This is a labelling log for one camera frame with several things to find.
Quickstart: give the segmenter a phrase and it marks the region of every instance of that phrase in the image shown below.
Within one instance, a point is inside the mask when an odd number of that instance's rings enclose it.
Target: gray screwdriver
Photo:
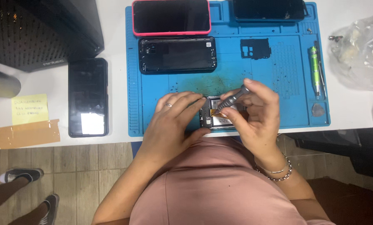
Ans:
[[[243,94],[249,93],[249,89],[245,87],[245,85],[242,85],[240,87],[240,91],[234,95],[229,96],[226,98],[222,103],[220,103],[217,106],[217,110],[214,112],[214,114],[219,113],[223,108],[225,107],[231,107],[235,104],[236,100],[238,100]]]

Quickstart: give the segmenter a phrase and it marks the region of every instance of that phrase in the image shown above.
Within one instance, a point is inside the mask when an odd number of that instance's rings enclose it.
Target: green screwdriver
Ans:
[[[320,84],[320,67],[318,65],[317,48],[315,46],[309,49],[310,51],[310,64],[312,71],[312,81],[314,93],[318,97],[321,95],[321,84]]]

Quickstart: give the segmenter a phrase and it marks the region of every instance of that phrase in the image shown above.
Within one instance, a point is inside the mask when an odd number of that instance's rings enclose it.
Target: mesh panel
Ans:
[[[17,69],[65,60],[69,43],[12,0],[0,0],[0,63]]]

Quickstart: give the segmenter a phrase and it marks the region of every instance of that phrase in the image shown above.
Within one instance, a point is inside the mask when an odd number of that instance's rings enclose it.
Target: black sneaker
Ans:
[[[49,205],[48,213],[40,220],[39,225],[54,225],[57,206],[59,205],[59,196],[52,194],[45,198],[44,202]]]
[[[15,168],[11,169],[4,174],[0,176],[0,182],[2,183],[8,183],[10,181],[13,181],[16,179],[16,177],[22,175],[22,174],[28,174],[31,176],[31,179],[33,181],[38,180],[44,175],[44,172],[41,169],[22,169],[22,168]]]

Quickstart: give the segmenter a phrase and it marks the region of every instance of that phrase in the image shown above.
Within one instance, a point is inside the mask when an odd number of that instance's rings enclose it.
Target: smartphone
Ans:
[[[105,136],[109,132],[107,62],[85,59],[69,63],[69,136]]]
[[[233,0],[238,21],[300,21],[304,19],[303,0]]]
[[[139,69],[143,74],[210,73],[216,68],[213,37],[139,40]]]
[[[132,4],[136,36],[208,34],[208,0],[136,0]]]
[[[199,110],[200,127],[209,129],[225,129],[235,127],[225,115],[222,115],[221,113],[213,115],[220,103],[221,99],[219,96],[206,97],[206,102]],[[246,107],[240,103],[234,104],[231,107],[239,111],[242,115],[247,113]]]

